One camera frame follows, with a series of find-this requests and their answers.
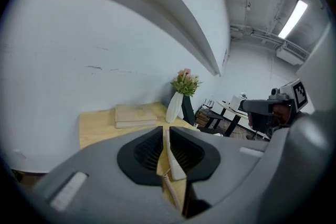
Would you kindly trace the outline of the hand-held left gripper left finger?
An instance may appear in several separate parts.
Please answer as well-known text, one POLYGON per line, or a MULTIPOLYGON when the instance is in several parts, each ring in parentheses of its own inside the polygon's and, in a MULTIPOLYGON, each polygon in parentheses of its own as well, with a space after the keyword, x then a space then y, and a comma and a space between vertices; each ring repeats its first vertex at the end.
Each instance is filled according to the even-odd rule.
POLYGON ((162 127, 103 140, 50 171, 34 193, 62 223, 179 224, 156 172, 162 151, 162 127))

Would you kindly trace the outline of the round light wooden table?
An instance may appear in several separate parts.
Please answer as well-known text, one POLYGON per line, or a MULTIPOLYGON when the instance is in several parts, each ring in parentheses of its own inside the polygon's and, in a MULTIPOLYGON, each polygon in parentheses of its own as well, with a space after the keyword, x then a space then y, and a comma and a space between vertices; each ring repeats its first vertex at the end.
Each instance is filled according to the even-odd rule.
POLYGON ((216 103, 219 104, 223 108, 222 113, 221 113, 222 116, 225 114, 226 111, 229 111, 229 112, 231 112, 235 115, 233 120, 231 121, 231 124, 229 125, 229 127, 227 128, 227 130, 225 131, 225 134, 224 134, 225 137, 230 137, 233 130, 235 129, 235 127, 239 123, 240 119, 243 118, 243 119, 248 120, 248 116, 245 115, 245 114, 241 114, 240 112, 236 112, 236 111, 232 110, 229 107, 229 105, 226 104, 223 101, 217 101, 216 103))

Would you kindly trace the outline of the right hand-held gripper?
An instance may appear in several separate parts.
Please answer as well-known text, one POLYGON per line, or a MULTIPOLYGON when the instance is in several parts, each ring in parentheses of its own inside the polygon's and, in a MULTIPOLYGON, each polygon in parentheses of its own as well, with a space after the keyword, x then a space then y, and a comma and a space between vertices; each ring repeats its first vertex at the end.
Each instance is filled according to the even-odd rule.
POLYGON ((249 126, 253 130, 272 136, 276 130, 289 127, 274 127, 273 107, 276 104, 291 106, 291 124, 302 116, 300 110, 308 104, 302 82, 297 79, 280 88, 273 88, 267 100, 242 100, 239 106, 247 112, 249 126))

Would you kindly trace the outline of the pink flower bouquet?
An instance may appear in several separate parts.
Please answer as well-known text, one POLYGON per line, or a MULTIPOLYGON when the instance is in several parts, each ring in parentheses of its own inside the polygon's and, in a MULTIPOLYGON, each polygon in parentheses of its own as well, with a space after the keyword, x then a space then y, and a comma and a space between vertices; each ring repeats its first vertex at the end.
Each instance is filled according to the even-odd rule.
POLYGON ((180 70, 171 82, 178 93, 187 97, 192 97, 201 84, 202 81, 199 76, 191 74, 191 69, 188 68, 180 70))

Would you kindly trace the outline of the white air conditioner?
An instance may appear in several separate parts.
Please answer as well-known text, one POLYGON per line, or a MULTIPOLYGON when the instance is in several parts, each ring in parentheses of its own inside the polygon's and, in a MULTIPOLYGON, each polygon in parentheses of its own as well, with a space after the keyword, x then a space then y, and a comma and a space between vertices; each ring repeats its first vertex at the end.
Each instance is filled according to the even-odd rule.
POLYGON ((281 60, 295 66, 302 65, 308 59, 309 53, 302 48, 285 41, 276 49, 276 56, 281 60))

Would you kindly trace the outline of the beige book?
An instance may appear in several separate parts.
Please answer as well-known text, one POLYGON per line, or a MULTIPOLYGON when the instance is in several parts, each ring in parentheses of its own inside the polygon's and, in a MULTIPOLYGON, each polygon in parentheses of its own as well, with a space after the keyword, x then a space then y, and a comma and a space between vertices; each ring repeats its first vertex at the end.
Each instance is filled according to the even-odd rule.
POLYGON ((158 118, 147 105, 117 105, 115 126, 118 129, 155 125, 158 118))

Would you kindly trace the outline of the white ceiling pipes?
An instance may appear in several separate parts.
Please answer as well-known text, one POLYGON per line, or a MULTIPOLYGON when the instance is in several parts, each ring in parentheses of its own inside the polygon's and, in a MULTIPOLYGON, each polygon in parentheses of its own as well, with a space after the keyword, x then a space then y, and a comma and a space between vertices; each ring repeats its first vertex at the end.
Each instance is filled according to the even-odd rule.
POLYGON ((230 36, 231 40, 248 40, 254 38, 260 40, 262 44, 269 42, 277 46, 281 46, 286 42, 275 34, 251 26, 238 24, 230 25, 230 36))

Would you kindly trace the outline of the white microwave oven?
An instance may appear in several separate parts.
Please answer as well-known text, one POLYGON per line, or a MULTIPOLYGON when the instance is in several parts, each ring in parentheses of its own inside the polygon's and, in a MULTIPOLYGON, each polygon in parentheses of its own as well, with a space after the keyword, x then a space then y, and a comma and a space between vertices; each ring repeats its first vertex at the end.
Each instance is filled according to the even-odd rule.
POLYGON ((242 113, 242 112, 245 113, 246 111, 243 109, 243 106, 242 106, 242 103, 245 100, 247 99, 244 97, 233 95, 231 101, 229 102, 229 108, 239 113, 242 113))

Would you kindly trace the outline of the white telephone handset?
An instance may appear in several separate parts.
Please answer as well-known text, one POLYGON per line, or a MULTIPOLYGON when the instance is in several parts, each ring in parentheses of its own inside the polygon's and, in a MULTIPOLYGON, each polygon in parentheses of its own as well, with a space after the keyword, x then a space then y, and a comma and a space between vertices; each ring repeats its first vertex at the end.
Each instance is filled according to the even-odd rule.
POLYGON ((178 161, 175 159, 175 156, 171 151, 170 130, 169 129, 166 130, 165 140, 166 140, 167 157, 169 160, 169 166, 170 166, 170 171, 171 171, 173 181, 179 181, 179 180, 186 179, 186 174, 182 170, 181 166, 179 165, 178 161))

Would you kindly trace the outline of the person's right hand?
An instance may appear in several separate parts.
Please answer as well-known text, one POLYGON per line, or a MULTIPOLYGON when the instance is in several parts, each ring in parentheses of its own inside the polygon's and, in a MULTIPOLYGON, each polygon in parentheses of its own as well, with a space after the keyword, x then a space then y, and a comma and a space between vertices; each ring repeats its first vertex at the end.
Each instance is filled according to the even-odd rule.
POLYGON ((291 124, 291 106, 276 104, 273 107, 274 127, 289 126, 291 124))

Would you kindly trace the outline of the black office chair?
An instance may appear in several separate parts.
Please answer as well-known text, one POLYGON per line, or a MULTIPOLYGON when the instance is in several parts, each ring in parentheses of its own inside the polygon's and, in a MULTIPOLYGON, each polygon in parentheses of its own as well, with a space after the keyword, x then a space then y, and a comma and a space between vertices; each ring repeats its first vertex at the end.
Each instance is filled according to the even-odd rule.
POLYGON ((200 108, 196 114, 194 114, 194 110, 192 108, 190 97, 183 96, 182 101, 182 112, 183 112, 183 120, 190 125, 193 125, 199 131, 208 134, 218 134, 221 136, 220 131, 217 129, 210 128, 212 122, 214 120, 223 120, 224 118, 220 116, 218 113, 210 110, 210 109, 202 109, 200 108))

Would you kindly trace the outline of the ceiling light panel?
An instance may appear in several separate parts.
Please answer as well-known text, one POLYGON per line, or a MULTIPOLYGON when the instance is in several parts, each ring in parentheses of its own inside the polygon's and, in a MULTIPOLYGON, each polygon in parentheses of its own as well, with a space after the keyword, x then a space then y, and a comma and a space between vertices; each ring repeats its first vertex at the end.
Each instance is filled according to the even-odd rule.
POLYGON ((291 33, 294 29, 296 24, 304 15, 305 11, 307 10, 308 4, 302 0, 297 0, 296 5, 289 16, 288 20, 286 21, 285 25, 283 26, 281 32, 278 34, 278 37, 281 39, 286 39, 287 36, 291 33))

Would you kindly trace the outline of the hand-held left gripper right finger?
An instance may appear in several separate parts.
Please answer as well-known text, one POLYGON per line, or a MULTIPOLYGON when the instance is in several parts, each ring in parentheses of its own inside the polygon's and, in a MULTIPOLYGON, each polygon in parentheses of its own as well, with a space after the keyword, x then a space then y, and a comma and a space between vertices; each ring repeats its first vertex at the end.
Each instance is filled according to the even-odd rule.
POLYGON ((192 218, 217 205, 250 174, 267 142, 171 127, 171 151, 186 174, 182 214, 192 218))

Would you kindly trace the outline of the white ribbed vase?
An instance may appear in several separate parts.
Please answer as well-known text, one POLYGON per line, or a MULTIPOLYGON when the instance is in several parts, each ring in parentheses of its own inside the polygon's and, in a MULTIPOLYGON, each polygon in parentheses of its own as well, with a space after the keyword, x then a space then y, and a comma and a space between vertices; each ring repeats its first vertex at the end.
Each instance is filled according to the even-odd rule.
POLYGON ((173 123, 177 118, 180 110, 182 109, 183 97, 184 95, 177 91, 174 93, 166 112, 165 120, 167 123, 173 123))

